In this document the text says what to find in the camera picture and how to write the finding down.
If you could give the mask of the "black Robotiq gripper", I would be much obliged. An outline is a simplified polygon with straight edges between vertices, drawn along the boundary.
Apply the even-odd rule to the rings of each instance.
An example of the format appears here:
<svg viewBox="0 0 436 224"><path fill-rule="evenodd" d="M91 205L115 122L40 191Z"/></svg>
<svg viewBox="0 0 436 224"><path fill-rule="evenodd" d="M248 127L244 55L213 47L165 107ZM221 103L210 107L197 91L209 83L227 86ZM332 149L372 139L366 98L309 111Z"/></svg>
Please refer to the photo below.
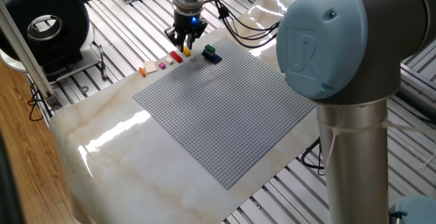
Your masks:
<svg viewBox="0 0 436 224"><path fill-rule="evenodd" d="M178 51L183 51L185 38L186 47L191 50L193 43L201 37L208 26L200 14L187 16L178 12L174 13L174 26L164 30L166 37Z"/></svg>

